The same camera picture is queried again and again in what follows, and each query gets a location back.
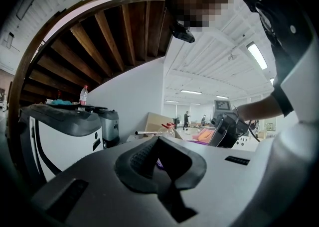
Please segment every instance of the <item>plastic bottle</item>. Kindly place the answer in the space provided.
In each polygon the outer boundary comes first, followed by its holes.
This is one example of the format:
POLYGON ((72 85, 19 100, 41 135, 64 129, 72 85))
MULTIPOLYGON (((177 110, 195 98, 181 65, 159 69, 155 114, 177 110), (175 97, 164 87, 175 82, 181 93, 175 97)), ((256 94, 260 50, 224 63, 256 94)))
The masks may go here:
POLYGON ((158 130, 158 136, 175 137, 175 124, 168 122, 166 125, 162 123, 162 128, 158 130))
POLYGON ((84 86, 80 93, 80 104, 81 105, 86 105, 86 98, 88 96, 88 86, 84 86))

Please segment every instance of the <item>water bottle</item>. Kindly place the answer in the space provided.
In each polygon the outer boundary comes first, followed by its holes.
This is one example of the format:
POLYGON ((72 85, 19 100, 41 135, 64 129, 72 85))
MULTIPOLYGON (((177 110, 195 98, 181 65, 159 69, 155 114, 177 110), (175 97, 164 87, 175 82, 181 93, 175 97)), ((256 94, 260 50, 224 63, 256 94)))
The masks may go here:
MULTIPOLYGON (((88 86, 84 86, 84 88, 82 89, 82 91, 80 93, 80 104, 81 105, 86 105, 87 96, 88 96, 88 86)), ((84 111, 85 108, 78 108, 78 110, 84 111)))

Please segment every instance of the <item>purple object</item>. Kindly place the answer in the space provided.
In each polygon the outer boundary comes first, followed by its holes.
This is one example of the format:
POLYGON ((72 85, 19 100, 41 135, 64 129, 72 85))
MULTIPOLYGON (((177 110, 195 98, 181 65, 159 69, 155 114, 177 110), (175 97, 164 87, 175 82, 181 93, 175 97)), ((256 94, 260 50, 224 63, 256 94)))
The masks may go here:
MULTIPOLYGON (((197 143, 197 144, 201 144, 201 145, 208 145, 205 142, 200 142, 200 141, 196 141, 196 140, 187 140, 188 142, 193 142, 193 143, 197 143)), ((162 165, 162 163, 160 162, 160 159, 158 159, 158 161, 156 162, 156 165, 158 166, 159 169, 164 169, 164 166, 162 165)))
POLYGON ((164 169, 163 165, 160 162, 160 159, 156 162, 156 165, 158 166, 159 169, 164 169))
POLYGON ((208 145, 205 142, 201 142, 201 141, 197 141, 197 140, 188 140, 188 142, 193 142, 193 143, 197 143, 197 144, 201 144, 201 145, 208 145))

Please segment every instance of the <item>wooden ceiling beam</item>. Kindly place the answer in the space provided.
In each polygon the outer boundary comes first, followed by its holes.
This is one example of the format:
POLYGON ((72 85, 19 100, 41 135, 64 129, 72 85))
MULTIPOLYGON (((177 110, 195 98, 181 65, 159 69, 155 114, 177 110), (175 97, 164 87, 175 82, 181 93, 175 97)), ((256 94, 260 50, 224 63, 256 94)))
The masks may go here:
MULTIPOLYGON (((54 90, 53 88, 48 89, 48 88, 45 88, 44 86, 31 84, 30 82, 27 82, 24 85, 23 90, 30 93, 34 93, 34 94, 43 95, 49 99, 55 99, 57 98, 57 95, 58 95, 58 90, 54 90)), ((61 98, 72 102, 75 96, 72 96, 71 94, 62 93, 61 98)))
POLYGON ((151 10, 151 2, 146 2, 146 13, 145 13, 145 53, 148 53, 149 47, 149 25, 150 25, 150 10, 151 10))
POLYGON ((137 60, 146 61, 146 1, 129 4, 129 12, 135 57, 137 60))
POLYGON ((20 96, 20 100, 21 101, 25 101, 25 102, 30 102, 30 103, 44 103, 45 102, 45 97, 44 96, 35 96, 35 95, 30 95, 28 94, 28 92, 26 91, 22 91, 21 92, 21 96, 20 96))
POLYGON ((119 67, 119 69, 121 71, 124 71, 124 63, 123 60, 121 58, 121 55, 119 53, 119 50, 116 46, 116 43, 114 41, 114 38, 112 36, 109 24, 105 18, 104 12, 100 11, 98 13, 96 13, 95 15, 95 19, 98 22, 98 25, 103 33, 103 36, 106 40, 106 42, 108 43, 110 50, 113 54, 113 58, 115 60, 115 63, 117 64, 117 66, 119 67))
POLYGON ((74 88, 72 86, 66 85, 65 83, 62 83, 62 82, 60 82, 60 81, 48 76, 47 74, 44 74, 44 73, 36 70, 36 69, 34 69, 31 72, 29 78, 32 80, 35 80, 39 83, 42 83, 44 85, 56 88, 56 89, 64 91, 64 92, 71 93, 73 95, 79 96, 80 92, 81 92, 80 90, 77 90, 76 88, 74 88))
POLYGON ((96 81, 98 84, 102 83, 102 78, 88 66, 72 49, 63 42, 60 38, 54 41, 51 45, 59 55, 61 55, 65 60, 71 63, 78 70, 82 71, 85 75, 96 81))
POLYGON ((112 76, 112 70, 106 63, 100 52, 96 49, 95 45, 91 41, 90 37, 82 27, 80 23, 73 26, 71 29, 72 34, 76 37, 79 43, 84 47, 88 54, 94 59, 94 61, 102 68, 105 74, 109 77, 112 76))
POLYGON ((165 11, 163 26, 161 29, 160 40, 159 40, 159 49, 158 49, 158 57, 165 56, 167 53, 167 49, 169 46, 170 39, 172 38, 172 33, 169 29, 169 26, 173 24, 174 18, 173 16, 165 11))
POLYGON ((48 71, 51 71, 52 73, 58 75, 59 77, 64 78, 81 87, 84 87, 85 85, 87 85, 89 88, 92 88, 92 85, 89 82, 80 78, 78 75, 71 72, 68 68, 56 62, 47 54, 44 54, 41 57, 41 59, 38 61, 38 65, 47 69, 48 71))
POLYGON ((135 51, 134 51, 134 44, 132 39, 132 29, 131 29, 131 21, 130 21, 130 14, 129 14, 129 7, 127 4, 121 6, 121 11, 123 15, 123 28, 125 35, 125 47, 127 52, 129 53, 129 63, 135 66, 135 51))
POLYGON ((148 55, 157 57, 160 45, 160 35, 164 22, 164 8, 163 1, 153 1, 151 3, 151 20, 149 24, 149 41, 148 41, 148 55))

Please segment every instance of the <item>fluorescent light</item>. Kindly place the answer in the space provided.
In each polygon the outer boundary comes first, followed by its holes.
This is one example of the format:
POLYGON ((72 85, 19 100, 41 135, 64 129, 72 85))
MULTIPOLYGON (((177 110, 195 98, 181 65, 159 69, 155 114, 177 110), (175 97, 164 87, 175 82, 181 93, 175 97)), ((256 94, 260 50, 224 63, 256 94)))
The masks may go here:
POLYGON ((216 98, 228 99, 228 97, 225 97, 225 96, 216 96, 216 98))
POLYGON ((259 66, 262 70, 267 69, 267 63, 265 62, 265 59, 261 52, 259 51, 258 47, 254 42, 251 42, 249 45, 247 45, 248 51, 254 56, 256 61, 258 62, 259 66))
POLYGON ((190 94, 201 94, 201 92, 194 92, 194 91, 188 91, 188 90, 180 90, 182 93, 190 93, 190 94))

